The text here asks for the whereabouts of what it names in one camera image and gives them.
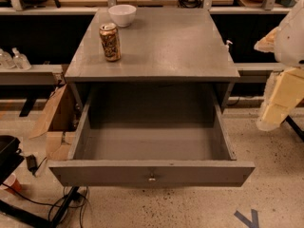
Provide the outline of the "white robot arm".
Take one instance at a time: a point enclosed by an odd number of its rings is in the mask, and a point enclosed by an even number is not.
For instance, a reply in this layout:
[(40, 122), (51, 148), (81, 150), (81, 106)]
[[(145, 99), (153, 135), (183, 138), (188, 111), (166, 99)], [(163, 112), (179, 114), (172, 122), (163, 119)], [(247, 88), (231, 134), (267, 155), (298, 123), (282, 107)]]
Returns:
[(286, 67), (267, 80), (256, 121), (259, 130), (272, 131), (304, 99), (304, 0), (299, 0), (276, 28), (257, 41), (254, 49), (272, 52)]

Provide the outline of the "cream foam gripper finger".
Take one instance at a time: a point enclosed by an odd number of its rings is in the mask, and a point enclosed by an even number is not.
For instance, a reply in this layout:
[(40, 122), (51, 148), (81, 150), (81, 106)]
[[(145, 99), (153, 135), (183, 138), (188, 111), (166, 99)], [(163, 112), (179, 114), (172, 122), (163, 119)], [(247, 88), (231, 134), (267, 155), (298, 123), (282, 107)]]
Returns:
[(264, 90), (256, 126), (262, 131), (279, 128), (290, 112), (304, 99), (304, 70), (289, 67), (272, 72)]

